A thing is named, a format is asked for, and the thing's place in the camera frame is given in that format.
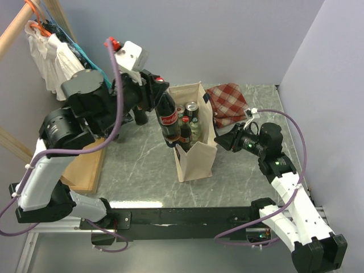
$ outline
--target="wooden clothing rack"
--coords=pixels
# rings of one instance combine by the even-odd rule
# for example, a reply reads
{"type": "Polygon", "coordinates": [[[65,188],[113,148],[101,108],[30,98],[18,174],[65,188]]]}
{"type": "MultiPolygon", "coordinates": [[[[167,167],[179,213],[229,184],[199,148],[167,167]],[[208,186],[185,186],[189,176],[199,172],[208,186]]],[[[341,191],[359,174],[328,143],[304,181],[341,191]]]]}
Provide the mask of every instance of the wooden clothing rack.
{"type": "MultiPolygon", "coordinates": [[[[40,4],[40,0],[32,0],[33,3],[40,4]]],[[[44,0],[49,13],[52,15],[57,24],[75,41],[76,37],[71,26],[64,14],[59,0],[44,0]]],[[[0,61],[12,46],[15,39],[24,30],[24,26],[33,15],[30,5],[22,7],[18,15],[7,27],[0,37],[0,61]]],[[[85,148],[91,148],[99,145],[104,140],[99,139],[85,148]]],[[[0,145],[11,151],[25,163],[30,163],[33,154],[21,141],[12,136],[4,128],[0,127],[0,145]]],[[[104,161],[105,149],[87,155],[79,155],[67,167],[63,176],[62,183],[70,186],[74,191],[81,193],[94,193],[97,189],[98,179],[100,177],[102,164],[104,161]]]]}

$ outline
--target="gray marble countertop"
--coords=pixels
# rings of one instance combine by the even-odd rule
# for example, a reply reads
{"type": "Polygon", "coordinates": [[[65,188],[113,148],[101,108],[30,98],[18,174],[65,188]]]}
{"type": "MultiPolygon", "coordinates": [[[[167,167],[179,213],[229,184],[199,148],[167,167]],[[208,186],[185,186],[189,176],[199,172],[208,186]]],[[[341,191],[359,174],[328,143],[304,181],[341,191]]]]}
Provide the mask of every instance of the gray marble countertop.
{"type": "MultiPolygon", "coordinates": [[[[250,107],[283,110],[274,85],[240,87],[250,107]]],[[[164,142],[155,113],[148,117],[146,125],[131,122],[122,126],[119,139],[108,146],[93,197],[108,199],[114,208],[249,206],[262,197],[282,203],[260,172],[258,158],[246,151],[232,153],[218,146],[212,177],[180,183],[173,150],[164,142]]],[[[257,123],[265,122],[282,127],[283,151],[300,170],[286,119],[261,113],[257,123]]]]}

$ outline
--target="red checkered cloth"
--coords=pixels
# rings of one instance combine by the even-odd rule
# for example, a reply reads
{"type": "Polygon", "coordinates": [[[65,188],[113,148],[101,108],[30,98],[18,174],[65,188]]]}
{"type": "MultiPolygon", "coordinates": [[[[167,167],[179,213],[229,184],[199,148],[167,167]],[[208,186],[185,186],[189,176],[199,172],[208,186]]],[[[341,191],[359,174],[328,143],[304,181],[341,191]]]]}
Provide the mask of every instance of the red checkered cloth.
{"type": "Polygon", "coordinates": [[[239,85],[229,83],[207,89],[210,95],[214,120],[218,128],[245,119],[244,110],[249,108],[239,85]]]}

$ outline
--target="white garment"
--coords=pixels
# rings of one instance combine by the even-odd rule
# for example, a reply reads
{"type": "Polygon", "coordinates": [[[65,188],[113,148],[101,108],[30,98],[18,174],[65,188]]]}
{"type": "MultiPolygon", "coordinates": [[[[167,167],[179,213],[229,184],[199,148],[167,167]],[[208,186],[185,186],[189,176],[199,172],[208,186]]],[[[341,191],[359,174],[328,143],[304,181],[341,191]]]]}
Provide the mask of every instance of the white garment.
{"type": "Polygon", "coordinates": [[[34,28],[33,30],[30,27],[31,24],[37,23],[28,21],[25,25],[30,54],[45,80],[47,90],[56,93],[57,100],[64,101],[65,96],[61,84],[85,68],[68,48],[67,43],[62,43],[55,34],[43,37],[39,29],[34,28]]]}

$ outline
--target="red label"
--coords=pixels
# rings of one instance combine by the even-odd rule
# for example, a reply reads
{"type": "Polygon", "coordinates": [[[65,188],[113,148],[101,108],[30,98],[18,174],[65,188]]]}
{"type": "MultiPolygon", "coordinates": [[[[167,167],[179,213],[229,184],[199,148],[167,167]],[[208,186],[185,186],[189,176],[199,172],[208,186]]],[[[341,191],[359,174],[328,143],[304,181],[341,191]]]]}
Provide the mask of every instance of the red label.
{"type": "Polygon", "coordinates": [[[178,120],[177,110],[173,112],[173,114],[167,117],[160,117],[160,123],[162,125],[172,125],[178,120]]]}
{"type": "Polygon", "coordinates": [[[183,138],[182,136],[180,136],[179,141],[180,141],[180,142],[182,142],[182,143],[188,143],[188,142],[191,142],[190,138],[183,138]]]}

